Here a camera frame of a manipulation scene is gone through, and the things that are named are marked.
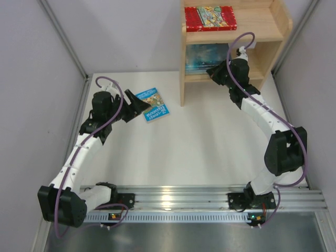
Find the dark blue ocean book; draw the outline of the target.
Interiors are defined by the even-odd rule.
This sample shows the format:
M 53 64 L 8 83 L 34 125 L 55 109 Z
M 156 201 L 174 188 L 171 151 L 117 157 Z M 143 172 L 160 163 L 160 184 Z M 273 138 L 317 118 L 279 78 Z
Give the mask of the dark blue ocean book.
M 226 60 L 228 50 L 227 43 L 186 45 L 185 74 L 206 74 L 207 69 Z

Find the bright blue illustrated book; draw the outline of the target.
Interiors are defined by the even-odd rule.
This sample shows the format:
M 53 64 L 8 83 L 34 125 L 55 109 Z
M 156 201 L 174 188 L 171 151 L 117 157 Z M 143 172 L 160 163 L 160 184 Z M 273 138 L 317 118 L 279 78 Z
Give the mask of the bright blue illustrated book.
M 143 112 L 144 119 L 147 123 L 151 123 L 170 114 L 157 88 L 142 91 L 138 93 L 136 97 L 150 105 L 150 107 Z

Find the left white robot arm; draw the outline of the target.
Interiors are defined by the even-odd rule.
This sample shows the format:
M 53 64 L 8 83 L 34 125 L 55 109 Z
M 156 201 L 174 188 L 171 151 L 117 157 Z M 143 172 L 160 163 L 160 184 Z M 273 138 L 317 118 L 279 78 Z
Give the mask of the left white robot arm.
M 41 186 L 37 196 L 44 220 L 69 227 L 79 227 L 88 212 L 102 206 L 119 204 L 114 184 L 99 182 L 80 192 L 81 182 L 92 159 L 104 146 L 112 131 L 112 124 L 129 122 L 150 108 L 130 90 L 125 91 L 127 103 L 120 95 L 108 91 L 96 92 L 92 108 L 81 125 L 76 144 L 58 175 L 48 186 Z

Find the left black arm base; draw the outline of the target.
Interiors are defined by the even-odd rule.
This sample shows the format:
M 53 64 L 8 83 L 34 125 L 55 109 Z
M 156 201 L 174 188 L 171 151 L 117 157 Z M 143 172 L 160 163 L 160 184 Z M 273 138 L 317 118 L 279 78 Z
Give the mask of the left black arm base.
M 133 193 L 118 193 L 116 197 L 114 197 L 110 204 L 123 204 L 127 206 L 129 209 L 134 207 L 135 203 L 135 194 Z

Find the red illustrated book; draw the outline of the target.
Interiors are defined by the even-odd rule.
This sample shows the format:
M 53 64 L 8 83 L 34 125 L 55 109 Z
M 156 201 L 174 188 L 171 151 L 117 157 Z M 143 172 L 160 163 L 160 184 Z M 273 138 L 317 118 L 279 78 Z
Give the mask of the red illustrated book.
M 231 6 L 185 7 L 187 32 L 236 30 L 237 21 Z

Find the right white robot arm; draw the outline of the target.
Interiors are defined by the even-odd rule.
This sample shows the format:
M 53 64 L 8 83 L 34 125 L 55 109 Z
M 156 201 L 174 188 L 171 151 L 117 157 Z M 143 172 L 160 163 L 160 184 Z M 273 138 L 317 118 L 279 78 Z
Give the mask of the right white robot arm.
M 246 186 L 253 197 L 268 194 L 284 176 L 305 168 L 306 130 L 295 128 L 266 104 L 260 91 L 249 82 L 246 59 L 223 61 L 206 72 L 215 83 L 228 87 L 231 101 L 253 119 L 268 139 L 265 166 Z

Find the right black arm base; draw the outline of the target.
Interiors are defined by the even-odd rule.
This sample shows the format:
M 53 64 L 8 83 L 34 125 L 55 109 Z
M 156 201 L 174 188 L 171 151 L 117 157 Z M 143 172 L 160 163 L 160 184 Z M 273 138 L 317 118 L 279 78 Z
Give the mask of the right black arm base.
M 247 193 L 228 193 L 229 209 L 243 212 L 251 209 L 275 209 L 276 201 L 272 192 L 263 195 L 249 196 Z

